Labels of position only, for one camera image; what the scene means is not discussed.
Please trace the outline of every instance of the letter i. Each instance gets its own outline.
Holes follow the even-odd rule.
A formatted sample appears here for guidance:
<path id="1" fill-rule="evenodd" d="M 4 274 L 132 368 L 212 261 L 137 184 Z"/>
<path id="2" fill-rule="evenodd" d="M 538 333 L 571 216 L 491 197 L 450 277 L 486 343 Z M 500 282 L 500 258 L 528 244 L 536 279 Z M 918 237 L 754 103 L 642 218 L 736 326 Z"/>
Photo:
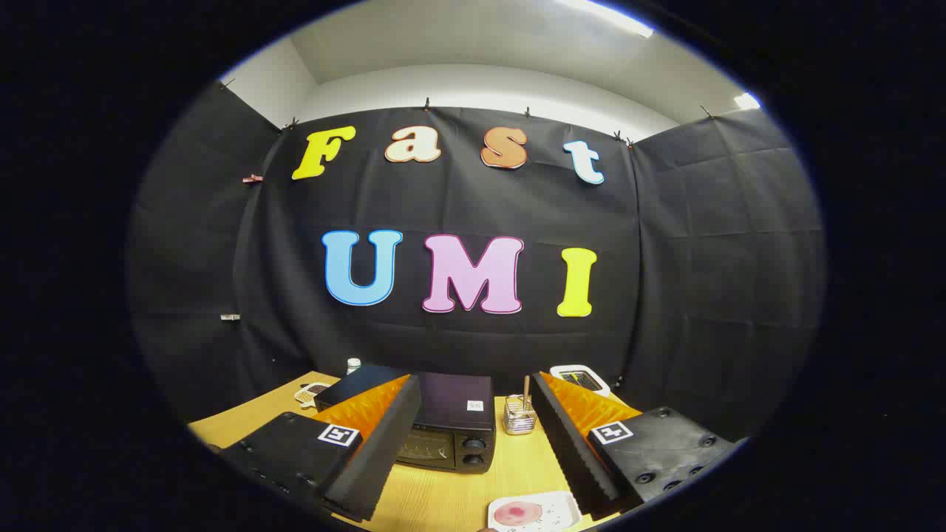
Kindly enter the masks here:
<path id="1" fill-rule="evenodd" d="M 565 277 L 565 298 L 558 306 L 558 315 L 564 318 L 584 318 L 591 314 L 588 303 L 588 284 L 591 279 L 591 265 L 598 256 L 591 250 L 570 247 L 562 250 L 562 259 L 568 265 Z"/>

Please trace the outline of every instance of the letter f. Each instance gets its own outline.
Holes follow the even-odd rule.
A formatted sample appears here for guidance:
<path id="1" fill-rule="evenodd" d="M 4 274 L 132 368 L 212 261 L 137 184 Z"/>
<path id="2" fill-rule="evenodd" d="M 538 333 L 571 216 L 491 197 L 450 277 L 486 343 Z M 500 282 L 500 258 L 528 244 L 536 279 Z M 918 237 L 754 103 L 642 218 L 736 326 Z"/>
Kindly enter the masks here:
<path id="1" fill-rule="evenodd" d="M 355 138 L 355 127 L 345 126 L 309 135 L 306 138 L 308 141 L 306 153 L 302 156 L 299 168 L 292 173 L 292 179 L 306 179 L 306 177 L 322 175 L 325 171 L 325 167 L 322 166 L 322 157 L 325 157 L 326 162 L 331 161 L 342 148 L 342 141 L 338 137 L 344 140 Z"/>

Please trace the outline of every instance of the pink letter m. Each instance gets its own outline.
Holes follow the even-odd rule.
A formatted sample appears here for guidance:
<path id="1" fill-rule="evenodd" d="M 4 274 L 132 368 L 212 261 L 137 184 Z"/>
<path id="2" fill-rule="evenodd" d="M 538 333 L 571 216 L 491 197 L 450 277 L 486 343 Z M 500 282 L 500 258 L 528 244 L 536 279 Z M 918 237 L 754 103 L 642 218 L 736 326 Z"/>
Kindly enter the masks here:
<path id="1" fill-rule="evenodd" d="M 491 314 L 514 314 L 522 310 L 516 299 L 516 262 L 525 247 L 520 239 L 496 237 L 482 252 L 476 266 L 460 239 L 455 235 L 433 235 L 424 241 L 433 255 L 430 276 L 430 297 L 424 300 L 428 312 L 450 312 L 456 303 L 450 299 L 449 283 L 460 298 L 464 310 L 471 310 L 480 297 L 482 288 L 486 298 L 480 307 Z"/>

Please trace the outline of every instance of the black curtain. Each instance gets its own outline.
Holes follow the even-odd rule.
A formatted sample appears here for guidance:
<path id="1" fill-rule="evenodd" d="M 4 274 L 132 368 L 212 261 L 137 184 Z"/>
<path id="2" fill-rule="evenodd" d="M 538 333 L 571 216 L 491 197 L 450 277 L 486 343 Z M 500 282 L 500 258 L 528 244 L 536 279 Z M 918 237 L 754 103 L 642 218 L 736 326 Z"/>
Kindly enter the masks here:
<path id="1" fill-rule="evenodd" d="M 159 387 L 183 421 L 212 416 L 290 380 L 244 348 L 234 251 L 250 187 L 279 130 L 222 84 L 168 133 L 138 191 L 127 260 L 132 323 Z"/>
<path id="2" fill-rule="evenodd" d="M 754 434 L 805 361 L 825 282 L 817 200 L 762 111 L 634 145 L 638 322 L 622 395 L 729 438 Z"/>
<path id="3" fill-rule="evenodd" d="M 349 125 L 357 135 L 324 161 L 323 175 L 291 180 L 310 133 Z M 391 134 L 418 125 L 437 130 L 441 156 L 387 161 Z M 521 168 L 480 160 L 483 135 L 497 126 L 528 135 Z M 573 140 L 600 154 L 604 184 L 575 174 L 562 149 Z M 242 183 L 250 173 L 265 181 Z M 373 306 L 345 305 L 325 288 L 321 236 L 359 234 L 351 277 L 367 285 L 376 229 L 404 235 L 394 289 Z M 458 235 L 474 262 L 493 237 L 522 239 L 522 311 L 424 311 L 423 241 L 440 233 Z M 567 247 L 598 254 L 585 318 L 555 311 Z M 569 124 L 457 108 L 338 115 L 280 133 L 215 84 L 142 185 L 129 282 L 149 365 L 187 421 L 313 368 L 342 375 L 349 357 L 490 375 L 499 395 L 518 390 L 527 373 L 587 364 L 636 408 L 668 405 L 735 439 L 761 427 L 805 360 L 824 259 L 804 168 L 758 110 L 680 126 L 629 150 Z M 241 320 L 221 321 L 228 313 Z"/>
<path id="4" fill-rule="evenodd" d="M 293 181 L 313 132 L 344 126 L 356 136 L 341 143 L 325 171 Z M 439 158 L 392 163 L 392 133 L 409 126 L 438 132 Z M 526 163 L 490 168 L 481 160 L 492 128 L 527 134 Z M 544 118 L 483 109 L 398 108 L 321 118 L 295 126 L 276 151 L 266 181 L 254 192 L 244 225 L 240 286 L 247 347 L 257 357 L 311 360 L 343 375 L 345 360 L 417 370 L 488 375 L 497 395 L 521 390 L 522 378 L 557 364 L 587 364 L 616 382 L 634 324 L 639 282 L 637 198 L 628 148 L 610 135 Z M 584 140 L 599 153 L 600 186 L 582 181 L 563 145 Z M 354 231 L 351 278 L 371 284 L 377 229 L 403 233 L 395 248 L 394 288 L 382 302 L 356 307 L 325 288 L 322 235 Z M 522 310 L 490 314 L 422 309 L 430 292 L 431 255 L 424 239 L 449 233 L 479 260 L 495 237 L 521 239 L 517 296 Z M 594 251 L 588 301 L 592 313 L 563 318 L 567 265 L 562 250 Z M 455 292 L 451 297 L 457 300 Z"/>

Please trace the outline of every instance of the label sticker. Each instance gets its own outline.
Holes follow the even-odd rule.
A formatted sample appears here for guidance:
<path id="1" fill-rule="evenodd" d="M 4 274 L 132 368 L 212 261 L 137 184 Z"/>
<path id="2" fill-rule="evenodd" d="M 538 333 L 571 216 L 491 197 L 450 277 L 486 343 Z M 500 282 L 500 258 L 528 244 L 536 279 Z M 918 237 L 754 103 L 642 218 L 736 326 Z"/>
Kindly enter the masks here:
<path id="1" fill-rule="evenodd" d="M 602 445 L 614 443 L 618 440 L 622 440 L 626 437 L 631 437 L 634 435 L 634 433 L 629 431 L 627 427 L 625 427 L 620 421 L 602 425 L 596 429 L 591 429 L 591 431 L 598 437 L 598 441 L 600 441 Z"/>
<path id="2" fill-rule="evenodd" d="M 325 430 L 319 435 L 319 439 L 328 443 L 334 443 L 335 445 L 341 445 L 342 447 L 348 447 L 352 444 L 352 440 L 354 440 L 357 435 L 358 429 L 329 425 L 325 427 Z"/>

